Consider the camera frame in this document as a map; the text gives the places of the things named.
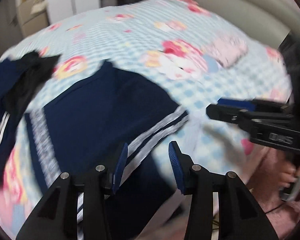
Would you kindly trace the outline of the right hand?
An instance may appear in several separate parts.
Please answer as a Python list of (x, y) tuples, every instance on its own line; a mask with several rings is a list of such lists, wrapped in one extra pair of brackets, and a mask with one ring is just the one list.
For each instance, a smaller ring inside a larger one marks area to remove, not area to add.
[(291, 162), (283, 159), (279, 162), (279, 188), (289, 187), (290, 183), (300, 177), (300, 167), (296, 168)]

